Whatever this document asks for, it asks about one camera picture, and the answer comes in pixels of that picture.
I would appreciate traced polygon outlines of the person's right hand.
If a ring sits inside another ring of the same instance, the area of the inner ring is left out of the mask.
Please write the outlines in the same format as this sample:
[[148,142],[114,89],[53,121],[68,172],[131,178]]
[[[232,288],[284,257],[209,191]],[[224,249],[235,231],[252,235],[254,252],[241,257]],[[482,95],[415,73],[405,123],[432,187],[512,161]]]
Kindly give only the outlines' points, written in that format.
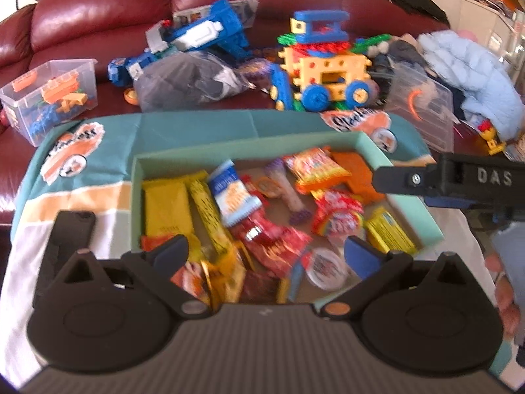
[[489,271],[499,274],[495,283],[496,307],[502,320],[505,337],[512,339],[520,325],[520,309],[514,303],[514,289],[506,276],[502,261],[495,252],[485,257],[485,266]]

